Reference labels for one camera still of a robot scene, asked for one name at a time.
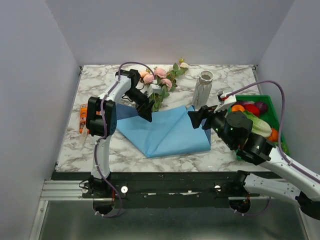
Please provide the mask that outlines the blue wrapping paper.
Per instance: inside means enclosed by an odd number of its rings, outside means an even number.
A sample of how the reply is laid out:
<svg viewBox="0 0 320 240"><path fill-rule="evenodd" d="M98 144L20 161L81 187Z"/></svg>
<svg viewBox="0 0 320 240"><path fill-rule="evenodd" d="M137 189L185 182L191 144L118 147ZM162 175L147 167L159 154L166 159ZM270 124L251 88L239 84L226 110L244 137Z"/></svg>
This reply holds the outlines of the blue wrapping paper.
<svg viewBox="0 0 320 240"><path fill-rule="evenodd" d="M118 104L117 130L147 158L207 152L211 150L211 130L193 128L184 105L152 113L149 122L134 107Z"/></svg>

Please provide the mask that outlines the pink flower bouquet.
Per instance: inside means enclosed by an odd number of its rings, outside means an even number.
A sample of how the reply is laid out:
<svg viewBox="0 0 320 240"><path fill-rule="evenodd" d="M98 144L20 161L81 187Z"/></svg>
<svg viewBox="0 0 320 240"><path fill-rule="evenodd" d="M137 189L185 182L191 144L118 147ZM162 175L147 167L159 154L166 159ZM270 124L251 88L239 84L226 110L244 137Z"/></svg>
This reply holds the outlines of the pink flower bouquet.
<svg viewBox="0 0 320 240"><path fill-rule="evenodd" d="M148 97L150 100L154 100L152 112L158 112L163 100L169 97L170 92L177 88L179 70L180 68L174 64L168 71L161 67L155 67L153 71L154 75L149 69L139 72L140 81L144 83L145 86L151 87L152 85L156 85L159 87L159 93L153 91Z"/></svg>

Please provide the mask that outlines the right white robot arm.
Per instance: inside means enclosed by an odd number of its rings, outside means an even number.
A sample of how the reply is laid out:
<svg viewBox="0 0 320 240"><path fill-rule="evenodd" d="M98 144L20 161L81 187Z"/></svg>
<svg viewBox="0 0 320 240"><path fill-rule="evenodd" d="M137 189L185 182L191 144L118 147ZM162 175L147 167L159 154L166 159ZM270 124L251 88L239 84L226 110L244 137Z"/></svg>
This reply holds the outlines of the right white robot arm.
<svg viewBox="0 0 320 240"><path fill-rule="evenodd" d="M280 147L253 133L253 121L241 111L217 112L215 106L189 111L193 128L213 129L217 136L247 163L263 167L285 179L280 182L238 170L235 178L221 185L220 193L229 197L249 194L269 196L295 205L307 216L320 218L320 184L317 174L293 159L286 159Z"/></svg>

